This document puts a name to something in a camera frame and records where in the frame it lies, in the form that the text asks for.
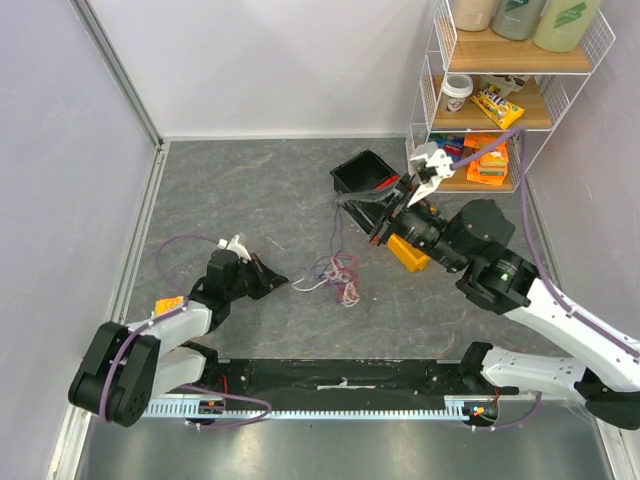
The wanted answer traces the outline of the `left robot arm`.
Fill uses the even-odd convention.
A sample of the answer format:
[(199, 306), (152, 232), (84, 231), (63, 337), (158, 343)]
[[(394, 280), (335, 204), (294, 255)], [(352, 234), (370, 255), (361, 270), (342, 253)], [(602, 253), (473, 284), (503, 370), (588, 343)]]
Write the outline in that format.
[(214, 251), (205, 274), (172, 310), (129, 325), (106, 322), (96, 330), (67, 394), (71, 405), (123, 427), (136, 423), (156, 397), (188, 384), (208, 393), (218, 367), (191, 346), (217, 329), (234, 301), (259, 300), (289, 279), (260, 258)]

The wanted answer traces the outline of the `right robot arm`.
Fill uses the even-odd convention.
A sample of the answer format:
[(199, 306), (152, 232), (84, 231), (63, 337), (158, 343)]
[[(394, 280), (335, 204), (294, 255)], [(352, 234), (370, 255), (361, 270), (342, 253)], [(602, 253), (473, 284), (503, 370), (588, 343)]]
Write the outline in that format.
[(492, 387), (567, 395), (615, 427), (639, 427), (639, 342), (571, 300), (536, 266), (508, 247), (515, 227), (493, 200), (472, 200), (452, 218), (429, 202), (409, 202), (407, 176), (371, 191), (334, 183), (338, 201), (374, 244), (398, 236), (449, 273), (479, 308), (552, 341), (566, 357), (516, 354), (474, 342), (458, 368), (467, 392)]

